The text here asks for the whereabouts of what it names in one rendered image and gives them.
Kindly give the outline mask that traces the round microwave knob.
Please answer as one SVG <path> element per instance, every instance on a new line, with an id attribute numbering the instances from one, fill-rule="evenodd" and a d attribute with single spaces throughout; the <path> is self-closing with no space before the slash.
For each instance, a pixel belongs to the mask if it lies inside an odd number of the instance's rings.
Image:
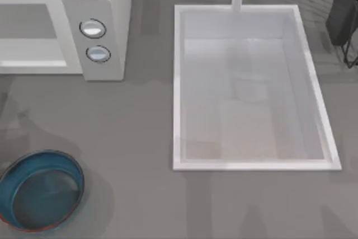
<path id="1" fill-rule="evenodd" d="M 104 63 L 111 58 L 111 52 L 104 46 L 93 46 L 87 48 L 86 56 L 93 62 Z"/>
<path id="2" fill-rule="evenodd" d="M 99 39 L 106 33 L 106 26 L 101 21 L 94 18 L 82 21 L 79 24 L 79 29 L 85 37 L 90 39 Z"/>

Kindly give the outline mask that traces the blue bowl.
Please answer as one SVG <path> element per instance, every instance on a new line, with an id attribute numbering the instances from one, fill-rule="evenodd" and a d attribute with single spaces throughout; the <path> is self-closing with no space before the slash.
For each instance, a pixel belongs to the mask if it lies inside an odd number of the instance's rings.
<path id="1" fill-rule="evenodd" d="M 28 153 L 0 175 L 0 221 L 25 233 L 54 230 L 76 212 L 84 190 L 83 169 L 71 155 Z"/>

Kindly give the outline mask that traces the microwave door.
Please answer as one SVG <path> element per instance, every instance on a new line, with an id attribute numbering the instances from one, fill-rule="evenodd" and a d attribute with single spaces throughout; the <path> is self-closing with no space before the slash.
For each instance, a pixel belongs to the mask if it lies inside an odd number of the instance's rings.
<path id="1" fill-rule="evenodd" d="M 62 0 L 0 0 L 0 74 L 81 74 Z"/>

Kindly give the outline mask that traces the white sink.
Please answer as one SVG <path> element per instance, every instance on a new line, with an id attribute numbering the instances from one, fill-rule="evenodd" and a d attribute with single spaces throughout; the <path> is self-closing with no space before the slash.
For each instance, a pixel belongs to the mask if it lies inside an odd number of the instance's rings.
<path id="1" fill-rule="evenodd" d="M 341 170 L 297 5 L 176 5 L 174 19 L 174 170 Z"/>

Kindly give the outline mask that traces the pale microwave oven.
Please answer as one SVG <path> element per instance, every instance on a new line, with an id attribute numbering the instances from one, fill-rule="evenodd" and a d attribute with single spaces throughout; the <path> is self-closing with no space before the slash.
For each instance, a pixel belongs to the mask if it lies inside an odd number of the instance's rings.
<path id="1" fill-rule="evenodd" d="M 82 75 L 88 81 L 120 81 L 124 78 L 129 35 L 131 0 L 62 0 L 71 26 Z M 99 39 L 85 37 L 79 24 L 90 19 L 101 21 L 106 33 Z M 87 48 L 104 46 L 111 58 L 96 63 L 86 56 Z"/>

